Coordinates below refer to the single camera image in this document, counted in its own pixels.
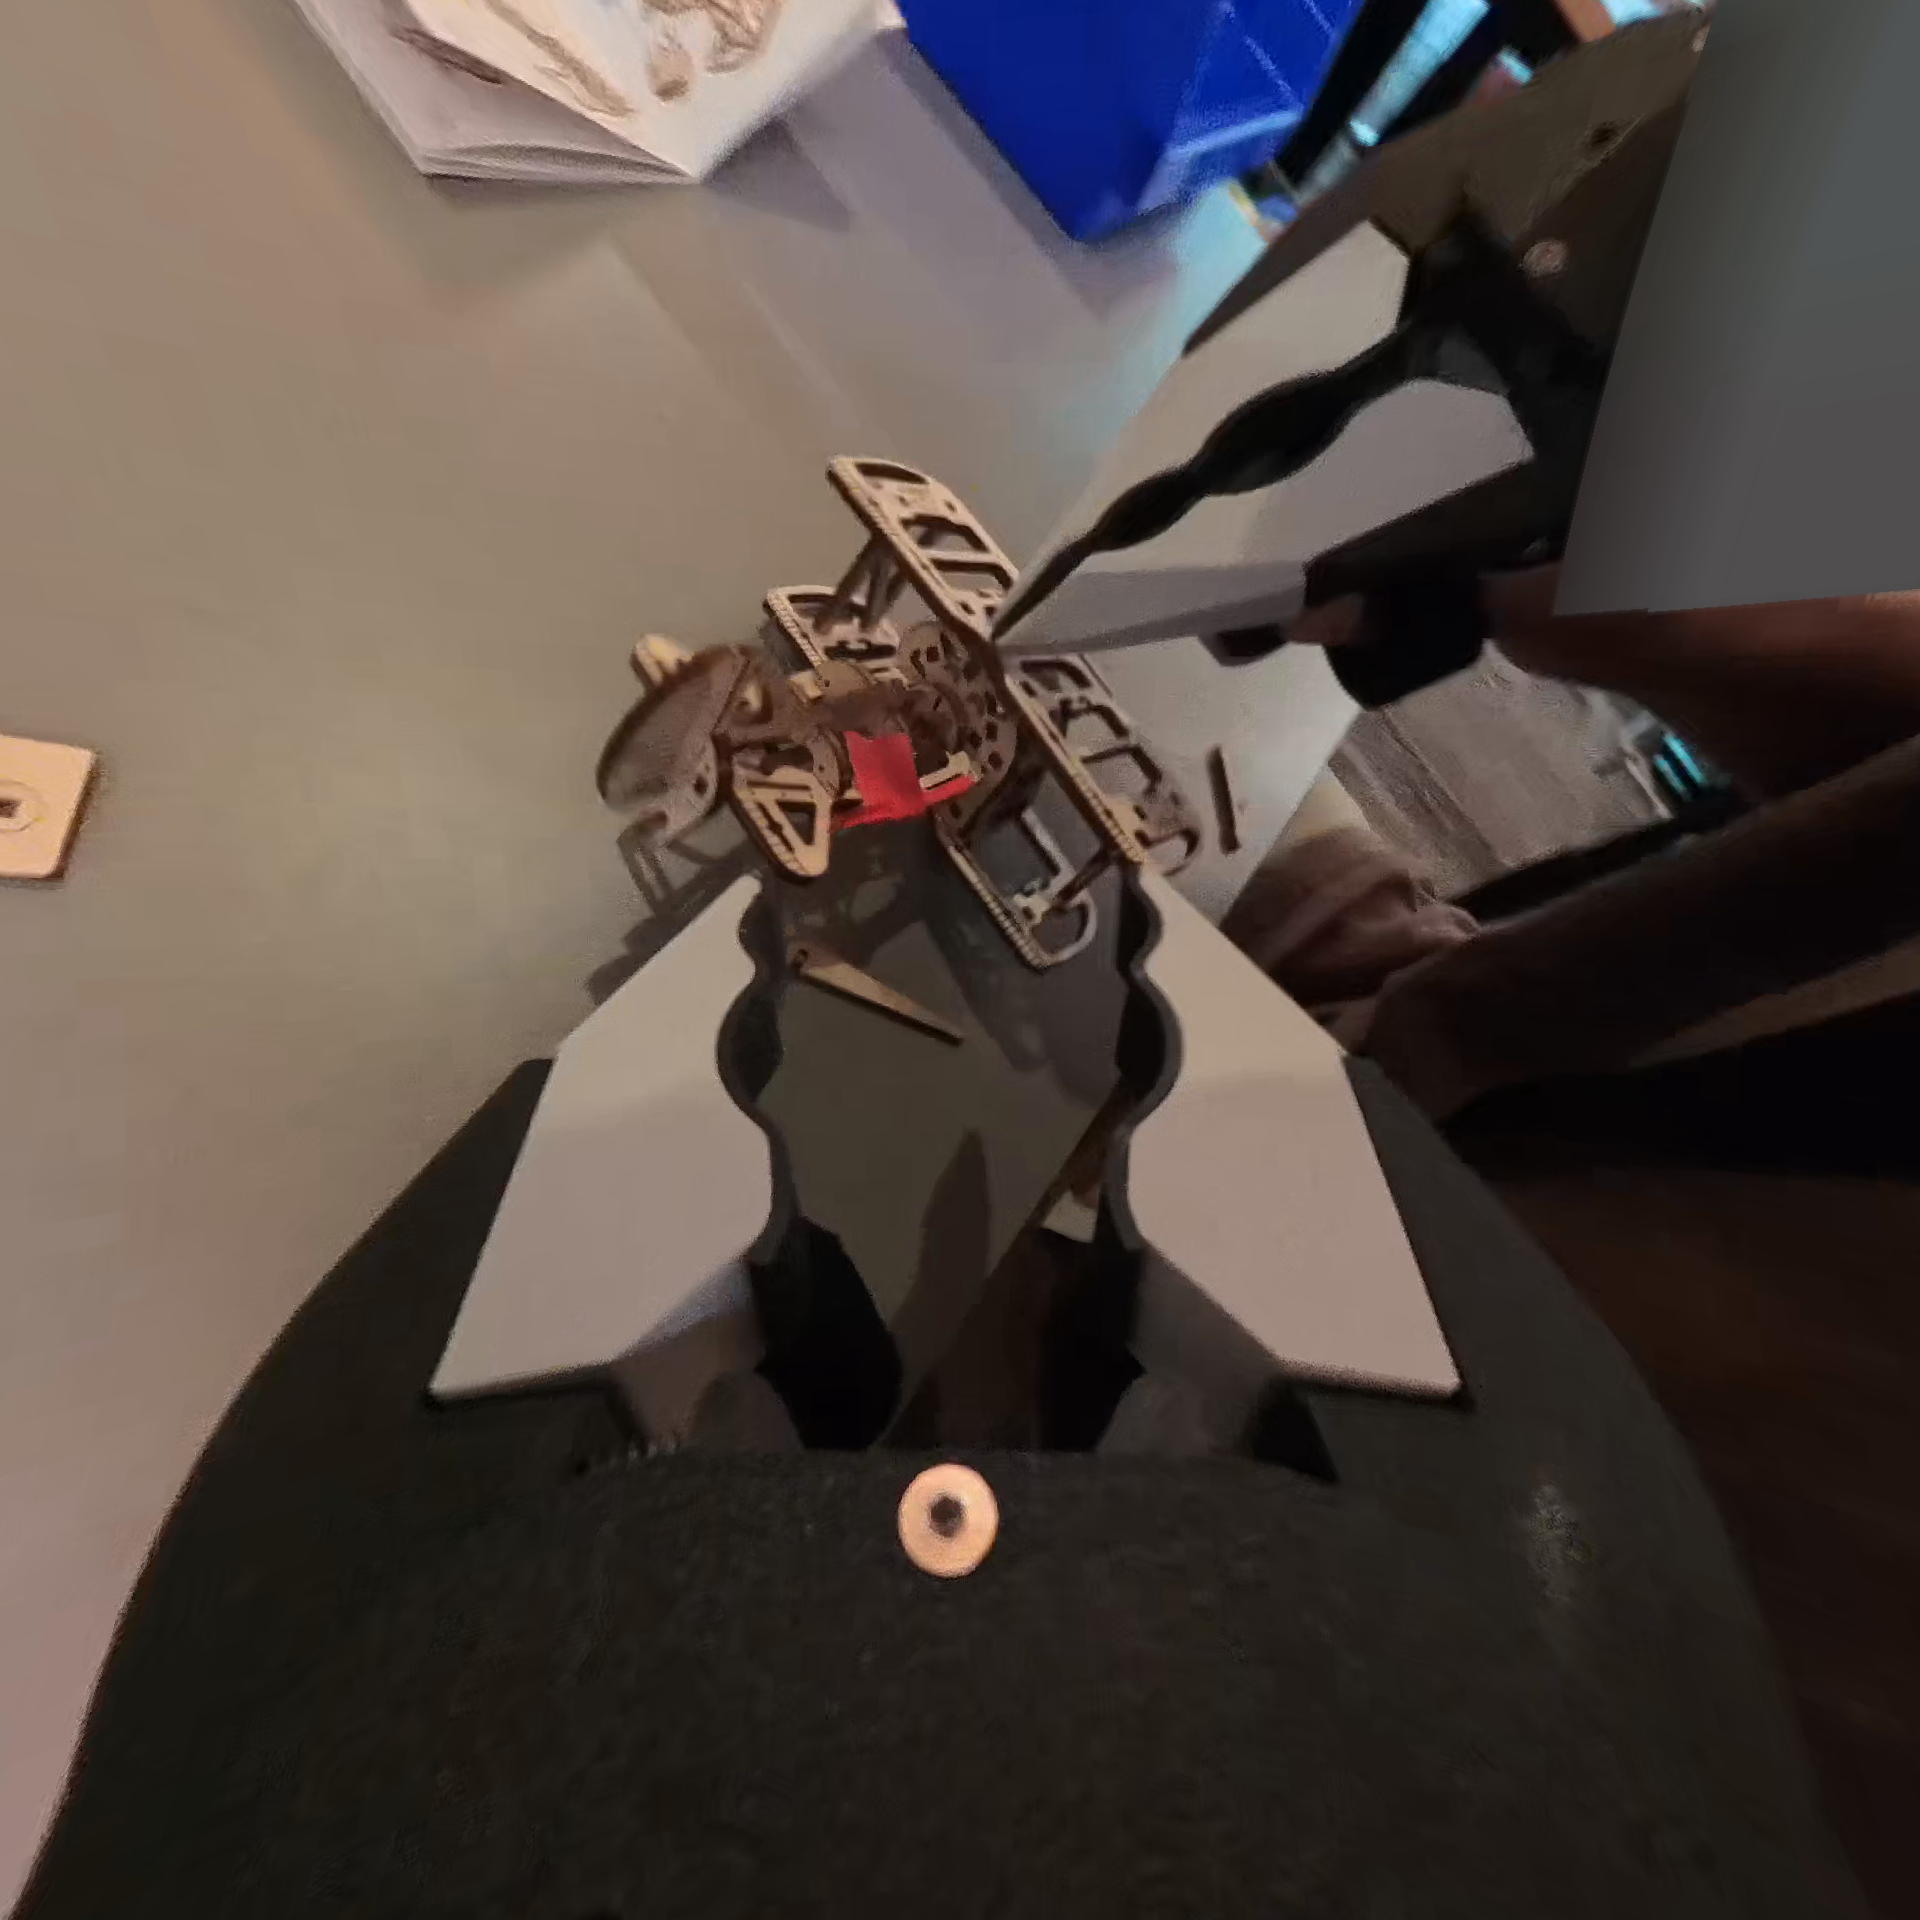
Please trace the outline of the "wooden model airplane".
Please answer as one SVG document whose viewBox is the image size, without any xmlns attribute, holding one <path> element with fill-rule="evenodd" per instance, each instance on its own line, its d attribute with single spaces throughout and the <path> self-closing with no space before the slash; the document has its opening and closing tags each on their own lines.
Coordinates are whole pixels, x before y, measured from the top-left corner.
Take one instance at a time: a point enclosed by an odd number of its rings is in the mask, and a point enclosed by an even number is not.
<svg viewBox="0 0 1920 1920">
<path fill-rule="evenodd" d="M 598 798 L 649 848 L 730 810 L 800 883 L 854 830 L 929 823 L 1014 955 L 1064 967 L 1093 942 L 1101 875 L 1179 873 L 1204 815 L 1090 661 L 1002 659 L 1018 568 L 958 494 L 885 459 L 833 459 L 827 480 L 861 530 L 849 571 L 769 590 L 769 641 L 642 635 Z"/>
</svg>

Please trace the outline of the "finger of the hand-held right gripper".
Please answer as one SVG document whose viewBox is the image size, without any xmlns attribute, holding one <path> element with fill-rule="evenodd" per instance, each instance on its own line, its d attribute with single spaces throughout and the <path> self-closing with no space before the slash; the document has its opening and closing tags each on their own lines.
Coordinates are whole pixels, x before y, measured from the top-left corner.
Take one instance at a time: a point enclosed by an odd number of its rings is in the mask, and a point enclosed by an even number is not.
<svg viewBox="0 0 1920 1920">
<path fill-rule="evenodd" d="M 1034 574 L 1126 490 L 1186 467 L 1249 401 L 1341 369 L 1401 315 L 1409 253 L 1360 225 L 1184 352 L 1099 458 L 1082 496 L 1030 560 Z"/>
<path fill-rule="evenodd" d="M 1277 625 L 1305 603 L 1312 563 L 1530 456 L 1505 397 L 1414 377 L 1366 401 L 1293 475 L 1204 498 L 1165 533 L 1084 560 L 996 645 L 1097 654 Z"/>
</svg>

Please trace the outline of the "small square wooden piece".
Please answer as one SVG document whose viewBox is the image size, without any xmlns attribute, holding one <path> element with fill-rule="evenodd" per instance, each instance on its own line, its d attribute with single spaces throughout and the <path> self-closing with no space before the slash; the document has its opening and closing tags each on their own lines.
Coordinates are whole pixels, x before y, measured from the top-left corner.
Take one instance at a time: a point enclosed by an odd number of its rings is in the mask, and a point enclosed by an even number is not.
<svg viewBox="0 0 1920 1920">
<path fill-rule="evenodd" d="M 100 760 L 97 752 L 3 734 L 3 880 L 58 880 L 76 846 Z"/>
</svg>

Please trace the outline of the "person's right forearm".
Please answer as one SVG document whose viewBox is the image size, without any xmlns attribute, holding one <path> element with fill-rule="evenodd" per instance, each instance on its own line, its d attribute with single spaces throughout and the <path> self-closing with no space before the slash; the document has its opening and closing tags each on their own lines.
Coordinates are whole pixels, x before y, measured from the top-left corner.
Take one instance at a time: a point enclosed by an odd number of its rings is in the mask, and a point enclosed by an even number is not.
<svg viewBox="0 0 1920 1920">
<path fill-rule="evenodd" d="M 1490 576 L 1497 649 L 1638 704 L 1750 800 L 1849 774 L 1918 734 L 1918 592 L 1560 615 L 1560 568 Z"/>
</svg>

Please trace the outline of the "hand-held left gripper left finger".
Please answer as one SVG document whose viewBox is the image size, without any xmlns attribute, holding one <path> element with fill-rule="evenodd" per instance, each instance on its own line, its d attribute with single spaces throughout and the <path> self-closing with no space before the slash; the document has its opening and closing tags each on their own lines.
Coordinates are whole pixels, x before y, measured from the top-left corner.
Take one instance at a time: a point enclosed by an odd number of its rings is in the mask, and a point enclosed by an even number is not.
<svg viewBox="0 0 1920 1920">
<path fill-rule="evenodd" d="M 611 1381 L 750 1314 L 787 1169 L 730 1045 L 761 1005 L 769 930 L 761 880 L 734 880 L 564 1038 L 435 1402 Z"/>
</svg>

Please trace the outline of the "blue plastic bin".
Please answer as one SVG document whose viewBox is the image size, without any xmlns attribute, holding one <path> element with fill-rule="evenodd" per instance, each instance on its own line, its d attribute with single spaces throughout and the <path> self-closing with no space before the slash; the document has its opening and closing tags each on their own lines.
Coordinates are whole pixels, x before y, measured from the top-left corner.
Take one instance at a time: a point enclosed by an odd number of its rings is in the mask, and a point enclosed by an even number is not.
<svg viewBox="0 0 1920 1920">
<path fill-rule="evenodd" d="M 920 58 L 1093 245 L 1266 165 L 1357 3 L 899 3 Z"/>
</svg>

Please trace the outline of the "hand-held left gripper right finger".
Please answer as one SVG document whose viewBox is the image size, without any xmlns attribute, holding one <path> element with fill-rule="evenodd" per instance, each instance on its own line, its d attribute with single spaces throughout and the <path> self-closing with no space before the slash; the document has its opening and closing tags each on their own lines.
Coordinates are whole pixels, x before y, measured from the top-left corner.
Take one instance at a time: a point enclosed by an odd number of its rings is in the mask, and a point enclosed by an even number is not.
<svg viewBox="0 0 1920 1920">
<path fill-rule="evenodd" d="M 1133 883 L 1126 977 L 1165 1049 L 1108 1185 L 1132 1354 L 1209 1405 L 1277 1383 L 1451 1402 L 1460 1371 L 1344 1047 L 1160 871 Z"/>
</svg>

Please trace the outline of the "instruction booklet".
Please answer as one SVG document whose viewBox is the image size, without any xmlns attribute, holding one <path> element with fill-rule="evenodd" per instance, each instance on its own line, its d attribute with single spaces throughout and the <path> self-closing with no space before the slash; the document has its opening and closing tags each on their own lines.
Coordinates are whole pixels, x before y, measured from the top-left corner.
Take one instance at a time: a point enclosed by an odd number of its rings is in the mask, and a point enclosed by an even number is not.
<svg viewBox="0 0 1920 1920">
<path fill-rule="evenodd" d="M 885 34 L 886 3 L 296 3 L 426 178 L 696 185 Z"/>
</svg>

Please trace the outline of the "grey desk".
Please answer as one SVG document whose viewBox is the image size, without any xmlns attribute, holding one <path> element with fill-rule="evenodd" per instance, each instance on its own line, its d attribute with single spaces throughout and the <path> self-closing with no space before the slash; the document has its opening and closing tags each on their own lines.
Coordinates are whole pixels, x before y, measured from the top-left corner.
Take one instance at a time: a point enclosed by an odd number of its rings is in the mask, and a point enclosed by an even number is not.
<svg viewBox="0 0 1920 1920">
<path fill-rule="evenodd" d="M 900 37 L 698 189 L 417 174 L 293 5 L 4 5 L 4 1914 L 240 1383 L 585 1014 L 640 633 L 821 584 L 838 454 L 1034 551 L 1257 259 L 1059 237 Z"/>
</svg>

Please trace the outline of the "pointed wooden stick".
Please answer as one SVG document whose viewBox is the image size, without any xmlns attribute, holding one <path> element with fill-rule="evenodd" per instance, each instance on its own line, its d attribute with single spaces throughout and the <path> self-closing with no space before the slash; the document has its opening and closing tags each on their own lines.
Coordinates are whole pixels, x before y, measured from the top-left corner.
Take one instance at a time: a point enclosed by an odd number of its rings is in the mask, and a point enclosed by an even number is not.
<svg viewBox="0 0 1920 1920">
<path fill-rule="evenodd" d="M 949 1047 L 961 1047 L 968 1041 L 961 1025 L 900 994 L 890 983 L 850 965 L 829 950 L 816 945 L 790 945 L 787 950 L 787 965 L 793 978 L 808 983 L 809 987 L 827 993 L 829 998 L 852 1006 L 861 1006 L 892 1025 L 913 1029 Z"/>
</svg>

